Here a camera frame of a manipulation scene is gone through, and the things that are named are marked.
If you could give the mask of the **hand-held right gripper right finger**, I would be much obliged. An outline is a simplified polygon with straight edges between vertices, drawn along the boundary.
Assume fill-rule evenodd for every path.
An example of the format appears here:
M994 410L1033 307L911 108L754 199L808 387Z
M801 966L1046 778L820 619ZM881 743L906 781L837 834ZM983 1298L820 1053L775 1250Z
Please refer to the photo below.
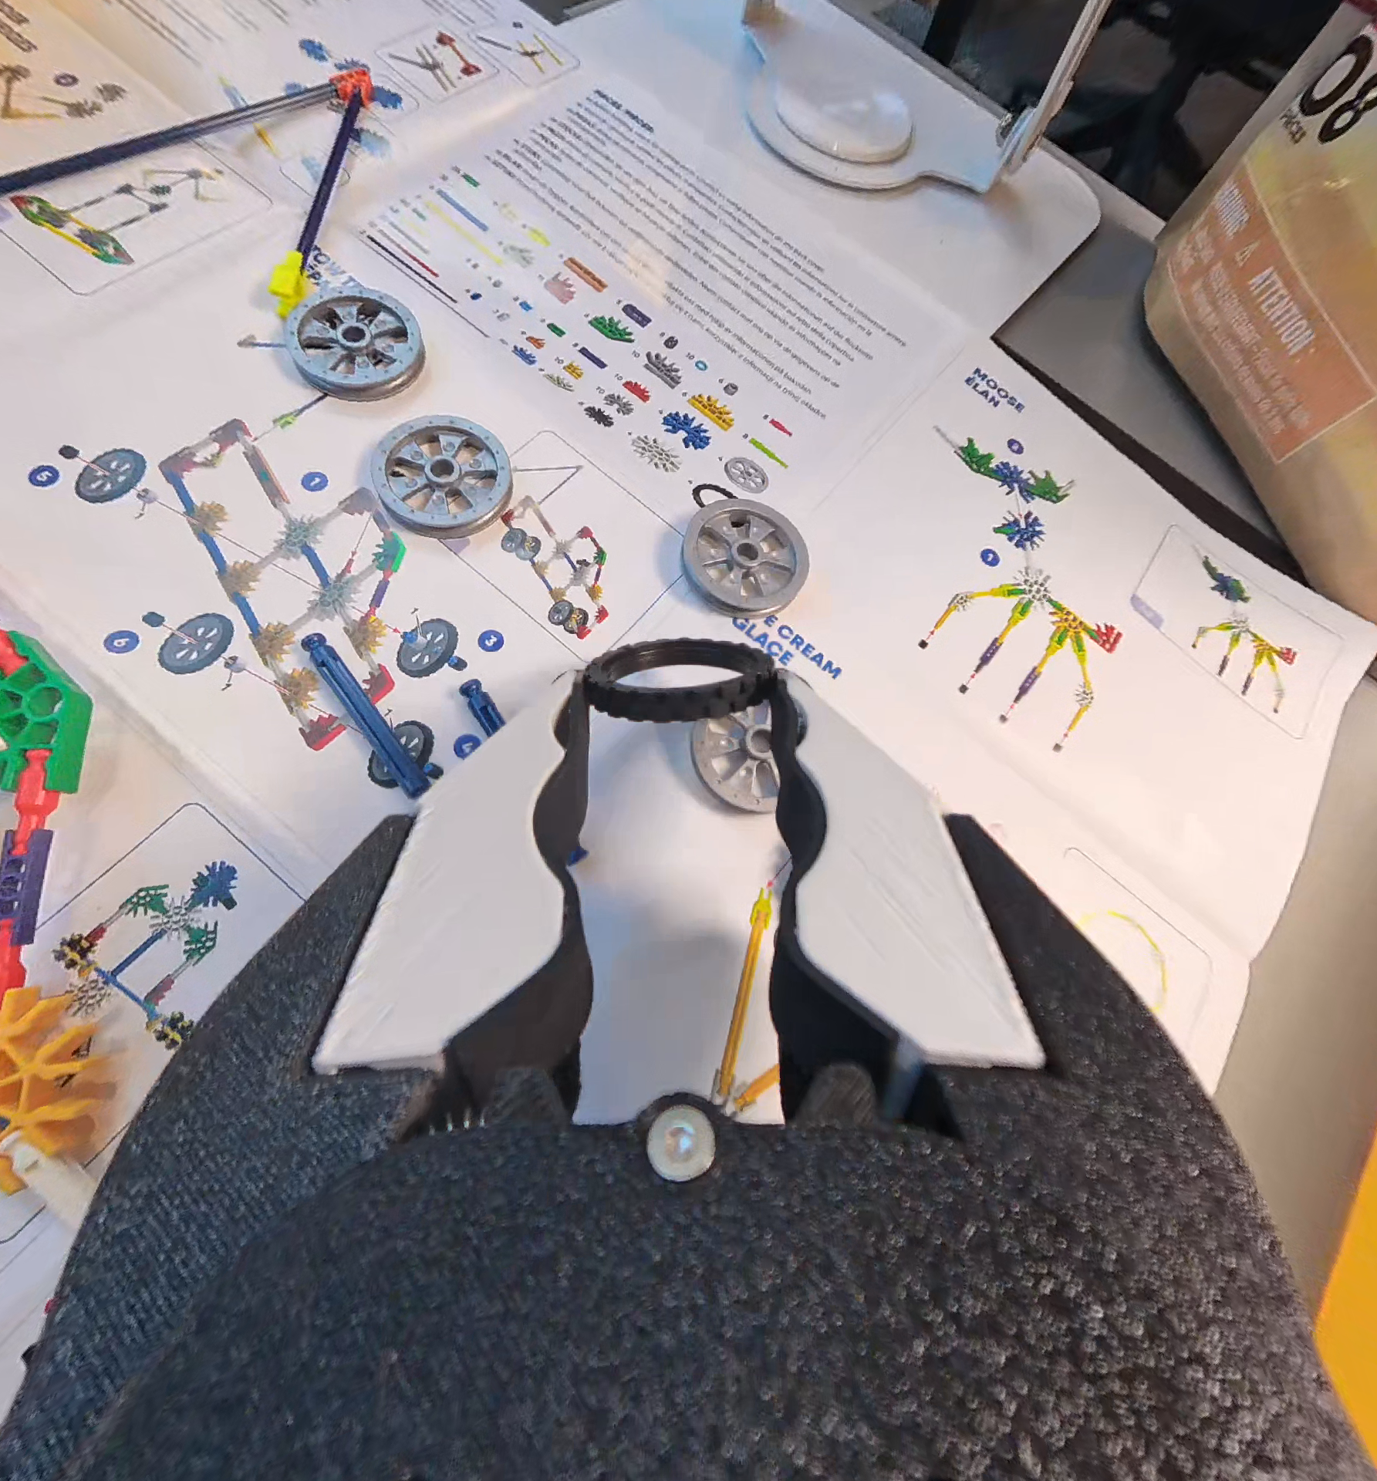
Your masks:
M1046 1070L937 794L806 684L775 684L775 825L790 880L770 1008L785 1118L860 1070L896 1118L924 1073Z

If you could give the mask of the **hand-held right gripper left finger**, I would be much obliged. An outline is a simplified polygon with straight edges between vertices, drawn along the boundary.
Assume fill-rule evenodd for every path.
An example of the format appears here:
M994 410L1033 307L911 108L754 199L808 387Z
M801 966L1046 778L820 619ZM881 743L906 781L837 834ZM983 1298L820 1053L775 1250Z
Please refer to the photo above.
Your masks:
M312 1070L428 1070L451 1116L556 1073L591 1015L567 860L587 820L584 678L556 678L417 805Z

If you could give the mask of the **grey plastic spoked wheel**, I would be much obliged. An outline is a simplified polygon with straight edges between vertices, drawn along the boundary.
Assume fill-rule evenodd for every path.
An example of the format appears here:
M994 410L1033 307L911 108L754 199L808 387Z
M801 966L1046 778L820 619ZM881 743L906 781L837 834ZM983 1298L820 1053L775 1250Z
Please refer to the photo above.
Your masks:
M718 805L747 817L775 814L781 773L771 746L771 723L771 700L690 723L689 758L696 781Z
M340 400L385 400L427 366L417 317L384 291L326 291L286 317L286 350L300 382Z
M693 513L679 552L690 590L731 618L790 609L808 579L808 547L778 510L724 500Z
M512 461L499 436L467 419L414 419L369 456L384 516L427 539L470 539L512 507Z

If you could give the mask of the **grey desk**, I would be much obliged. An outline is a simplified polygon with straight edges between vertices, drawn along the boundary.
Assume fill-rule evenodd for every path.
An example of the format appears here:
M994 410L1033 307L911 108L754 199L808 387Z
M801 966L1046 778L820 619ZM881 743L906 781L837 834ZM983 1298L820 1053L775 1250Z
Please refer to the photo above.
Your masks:
M1160 488L1233 539L1282 541L1248 475L1140 328L1164 216L1072 165L1101 203L1095 238L1000 328ZM1216 1105L1271 1209L1308 1309L1320 1309L1377 1135L1377 673L1344 707L1290 900L1249 968Z

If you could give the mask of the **large fold-out instruction sheet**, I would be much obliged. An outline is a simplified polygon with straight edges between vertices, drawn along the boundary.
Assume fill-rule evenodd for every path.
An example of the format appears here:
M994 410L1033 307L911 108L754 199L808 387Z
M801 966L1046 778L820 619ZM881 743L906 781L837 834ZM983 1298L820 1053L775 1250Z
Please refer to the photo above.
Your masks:
M914 978L934 866L968 814L1048 889L1216 1086L1241 959L1298 871L1377 629L1203 529L991 340L994 229L893 268L748 138L739 85L672 29L565 72L412 80L392 155L340 194L326 285L381 285L427 363L320 399L255 272L301 209L258 145L0 203L0 593L201 769L314 886L404 801L365 778L300 641L345 654L376 572L342 497L427 491L424 449L492 436L477 533L401 533L384 615L448 619L506 727L620 644L738 641L790 680L806 769L853 843L798 889L801 941L870 948L896 1036L1033 1067L991 972ZM414 422L407 444L381 448Z

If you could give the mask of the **thick blue plastic rod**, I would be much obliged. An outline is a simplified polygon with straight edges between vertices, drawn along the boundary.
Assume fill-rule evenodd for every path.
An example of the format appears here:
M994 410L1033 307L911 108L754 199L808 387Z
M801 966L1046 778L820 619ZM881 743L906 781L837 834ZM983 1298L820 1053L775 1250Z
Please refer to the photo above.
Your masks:
M398 789L410 801L421 798L440 778L440 768L433 762L435 732L421 722L389 723L323 635L307 635L300 644L320 680L340 700L348 727L369 743L369 781Z

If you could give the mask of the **colourful rod and connector model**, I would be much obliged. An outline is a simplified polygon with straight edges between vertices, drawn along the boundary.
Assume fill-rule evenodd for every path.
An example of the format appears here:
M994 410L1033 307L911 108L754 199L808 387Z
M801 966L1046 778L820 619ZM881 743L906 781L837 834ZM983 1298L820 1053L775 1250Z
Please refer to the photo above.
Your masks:
M58 809L81 789L93 699L0 618L0 1240L42 1204L25 1168L85 1165L120 1102L85 991L88 945L47 928Z

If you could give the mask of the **brown construction set bag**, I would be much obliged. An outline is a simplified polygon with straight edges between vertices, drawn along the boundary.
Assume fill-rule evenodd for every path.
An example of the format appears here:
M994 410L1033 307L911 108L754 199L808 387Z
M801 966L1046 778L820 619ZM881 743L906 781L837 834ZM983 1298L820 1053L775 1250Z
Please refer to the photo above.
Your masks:
M1377 4L1341 4L1156 248L1153 340L1308 582L1377 625Z

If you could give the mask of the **blue rods with small connectors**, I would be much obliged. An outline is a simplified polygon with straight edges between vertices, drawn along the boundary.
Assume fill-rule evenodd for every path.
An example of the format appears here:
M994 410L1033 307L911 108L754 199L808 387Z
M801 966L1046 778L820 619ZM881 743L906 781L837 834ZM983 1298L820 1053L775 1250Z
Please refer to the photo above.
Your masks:
M114 138L98 145L93 150L47 160L19 171L0 173L0 197L22 194L28 189L52 184L67 176L81 176L88 171L103 171L130 160L142 160L176 145L201 142L216 134L227 134L235 127L265 124L271 118L283 118L307 108L342 105L340 127L333 145L329 150L329 161L323 168L320 184L314 191L307 219L300 230L296 248L290 248L271 274L268 291L276 301L278 317L287 317L290 310L306 297L307 281L306 268L312 252L317 248L317 238L329 210L329 203L337 191L340 168L345 161L348 145L356 134L361 114L375 101L375 80L369 66L356 63L333 72L326 85L306 88L300 92L274 96L268 101L242 105L225 109L219 117L204 117L182 124L169 124L153 134Z

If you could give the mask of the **parts list instruction sheet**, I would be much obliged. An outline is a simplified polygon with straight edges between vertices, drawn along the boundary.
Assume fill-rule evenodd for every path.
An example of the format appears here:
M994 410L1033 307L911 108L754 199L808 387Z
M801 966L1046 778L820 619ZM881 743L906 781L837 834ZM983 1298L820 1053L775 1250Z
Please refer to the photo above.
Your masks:
M659 513L819 503L971 327L623 85L448 142L363 225L447 328L460 408L565 436Z

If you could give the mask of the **white document stand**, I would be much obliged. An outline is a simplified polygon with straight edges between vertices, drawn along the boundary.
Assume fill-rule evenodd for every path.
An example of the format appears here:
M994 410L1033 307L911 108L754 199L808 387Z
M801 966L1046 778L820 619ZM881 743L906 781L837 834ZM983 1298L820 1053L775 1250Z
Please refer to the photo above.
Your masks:
M1063 263L1101 206L1043 145L1107 13L1084 4L1036 101L1004 114L833 4L744 4L747 122L775 160L837 197L919 199L961 248L1000 238L1017 256Z

